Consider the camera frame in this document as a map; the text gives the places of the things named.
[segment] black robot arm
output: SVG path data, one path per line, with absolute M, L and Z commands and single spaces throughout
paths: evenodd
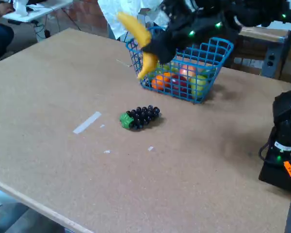
M 286 0 L 191 0 L 191 8 L 185 0 L 164 0 L 159 8 L 169 17 L 168 27 L 143 51 L 157 55 L 162 64 L 174 58 L 176 49 L 216 35 L 229 37 L 239 33 L 241 25 L 268 26 L 274 20 L 291 23 Z

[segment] banana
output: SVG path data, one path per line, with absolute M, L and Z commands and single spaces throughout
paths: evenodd
M 146 29 L 144 25 L 139 23 L 138 19 L 127 15 L 123 12 L 119 12 L 117 15 L 118 20 L 125 26 L 125 28 L 135 37 L 138 45 L 143 48 L 151 41 L 151 33 Z M 142 79 L 146 74 L 154 71 L 158 58 L 156 55 L 143 52 L 143 65 L 140 73 L 138 74 L 138 79 Z

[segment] orange label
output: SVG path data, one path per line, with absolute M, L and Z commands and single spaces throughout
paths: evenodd
M 284 161 L 283 164 L 291 177 L 291 164 L 288 161 Z

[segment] blue wire basket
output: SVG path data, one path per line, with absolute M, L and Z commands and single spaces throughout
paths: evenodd
M 160 33 L 162 28 L 152 27 L 149 31 L 155 35 Z M 127 42 L 126 47 L 138 74 L 142 68 L 142 51 L 135 39 Z M 192 45 L 185 50 L 177 50 L 170 63 L 158 63 L 156 70 L 140 80 L 140 84 L 148 90 L 201 103 L 233 48 L 233 43 L 228 40 L 212 37 L 208 43 L 202 43 L 199 47 Z

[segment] orange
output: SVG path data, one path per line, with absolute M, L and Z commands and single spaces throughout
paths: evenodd
M 171 76 L 172 74 L 170 72 L 157 75 L 154 79 L 152 79 L 152 87 L 161 91 L 163 91 L 165 87 L 170 87 Z

